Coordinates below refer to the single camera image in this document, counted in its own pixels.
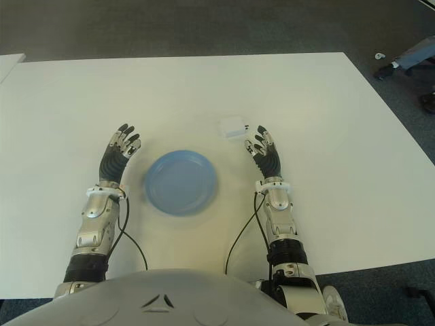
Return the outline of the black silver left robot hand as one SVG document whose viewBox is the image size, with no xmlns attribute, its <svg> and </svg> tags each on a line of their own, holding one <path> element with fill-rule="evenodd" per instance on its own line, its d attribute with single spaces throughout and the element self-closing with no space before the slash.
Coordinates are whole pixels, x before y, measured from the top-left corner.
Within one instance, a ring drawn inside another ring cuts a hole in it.
<svg viewBox="0 0 435 326">
<path fill-rule="evenodd" d="M 120 184 L 130 158 L 141 147 L 139 134 L 132 134 L 133 125 L 121 125 L 110 138 L 99 165 L 99 181 Z"/>
</svg>

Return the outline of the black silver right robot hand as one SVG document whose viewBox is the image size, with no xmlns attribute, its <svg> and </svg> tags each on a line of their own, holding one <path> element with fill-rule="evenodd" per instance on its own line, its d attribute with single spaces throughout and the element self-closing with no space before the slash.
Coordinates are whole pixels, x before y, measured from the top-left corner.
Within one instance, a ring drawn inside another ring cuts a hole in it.
<svg viewBox="0 0 435 326">
<path fill-rule="evenodd" d="M 245 148 L 265 179 L 281 177 L 281 160 L 271 133 L 259 125 L 255 134 L 256 143 L 245 140 Z"/>
</svg>

